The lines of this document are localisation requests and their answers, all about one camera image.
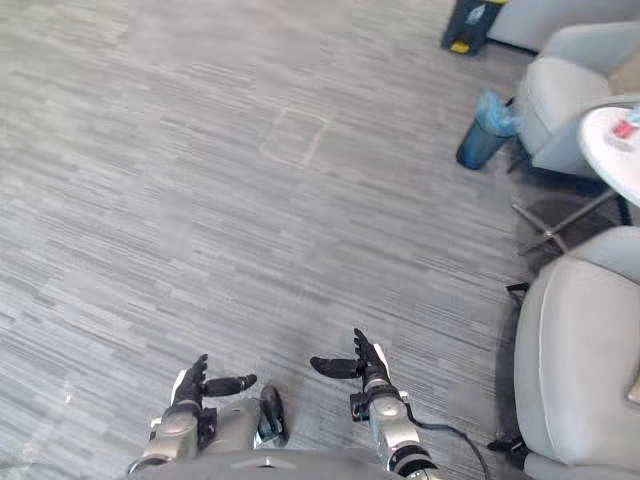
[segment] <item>round white table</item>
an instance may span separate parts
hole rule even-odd
[[[516,212],[542,231],[540,235],[524,245],[518,251],[518,255],[524,255],[549,240],[554,240],[566,252],[568,247],[560,237],[560,232],[611,198],[621,195],[640,207],[640,149],[625,151],[612,146],[605,138],[607,132],[627,112],[628,109],[620,107],[597,108],[585,115],[578,131],[578,142],[582,154],[610,188],[554,226],[547,225],[537,215],[520,205],[512,205]]]

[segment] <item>black cable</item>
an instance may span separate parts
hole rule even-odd
[[[465,442],[467,442],[467,444],[471,447],[471,450],[473,450],[473,453],[475,453],[476,457],[478,457],[478,460],[480,461],[480,465],[482,465],[482,471],[484,472],[485,480],[491,480],[491,472],[489,472],[489,467],[487,466],[487,462],[484,460],[484,457],[482,456],[482,453],[480,452],[480,450],[478,450],[478,447],[476,447],[476,445],[469,439],[469,436],[466,433],[464,433],[461,430],[458,430],[455,427],[452,427],[451,425],[446,425],[444,423],[424,423],[419,420],[416,420],[416,417],[413,416],[413,411],[411,410],[411,405],[409,405],[409,402],[404,402],[404,404],[407,407],[407,417],[409,417],[409,420],[411,421],[411,423],[413,423],[416,427],[420,427],[423,430],[451,432],[458,435]]]

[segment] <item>gray armchair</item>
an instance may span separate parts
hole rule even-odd
[[[525,297],[514,362],[525,472],[639,480],[639,367],[640,228],[618,227],[542,269]]]
[[[529,65],[515,108],[535,167],[596,177],[578,146],[583,115],[640,102],[640,22],[576,25],[556,32]]]

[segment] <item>blue trash bin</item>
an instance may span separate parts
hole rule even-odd
[[[485,92],[476,108],[476,117],[458,151],[458,163],[472,170],[482,168],[502,145],[518,132],[518,117],[494,92]]]

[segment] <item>table top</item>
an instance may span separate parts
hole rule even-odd
[[[602,107],[589,112],[582,119],[578,137],[582,153],[600,178],[640,207],[640,149],[627,152],[605,139],[607,132],[628,111],[627,108]]]

